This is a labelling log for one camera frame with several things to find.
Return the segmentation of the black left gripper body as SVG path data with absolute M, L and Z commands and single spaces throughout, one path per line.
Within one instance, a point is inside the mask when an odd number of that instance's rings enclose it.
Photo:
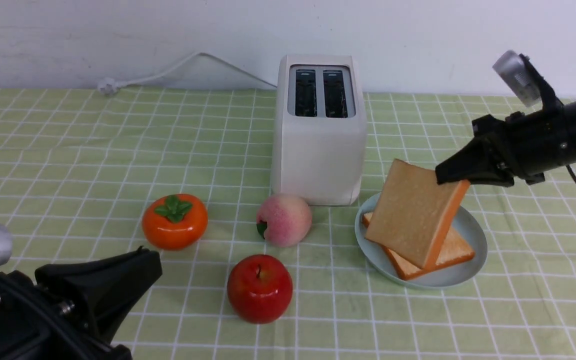
M 110 343 L 124 319 L 162 276 L 160 253 L 139 247 L 121 255 L 85 263 L 46 264 L 35 280 L 62 302 L 77 326 Z

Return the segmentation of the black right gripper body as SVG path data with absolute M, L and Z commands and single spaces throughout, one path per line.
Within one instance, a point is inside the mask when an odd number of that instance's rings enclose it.
M 533 185 L 543 181 L 543 173 L 569 162 L 562 108 L 517 111 L 505 120 L 486 115 L 471 121 L 471 127 L 476 154 L 473 184 L 510 187 L 519 178 Z

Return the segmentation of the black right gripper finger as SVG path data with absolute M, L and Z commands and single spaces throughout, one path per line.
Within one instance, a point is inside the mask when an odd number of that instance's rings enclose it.
M 467 181 L 472 185 L 512 187 L 514 176 L 499 167 L 502 158 L 489 141 L 475 137 L 464 148 L 435 166 L 436 182 Z

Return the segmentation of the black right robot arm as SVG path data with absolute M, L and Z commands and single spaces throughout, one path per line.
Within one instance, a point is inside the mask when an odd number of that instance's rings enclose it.
M 512 187 L 544 182 L 545 173 L 576 163 L 576 101 L 505 120 L 488 114 L 471 123 L 473 139 L 435 168 L 438 184 Z

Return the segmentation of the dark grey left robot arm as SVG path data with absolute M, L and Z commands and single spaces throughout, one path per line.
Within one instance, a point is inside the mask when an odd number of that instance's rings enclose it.
M 34 278 L 0 272 L 0 360 L 130 360 L 112 340 L 162 276 L 144 247 L 107 259 L 46 264 Z

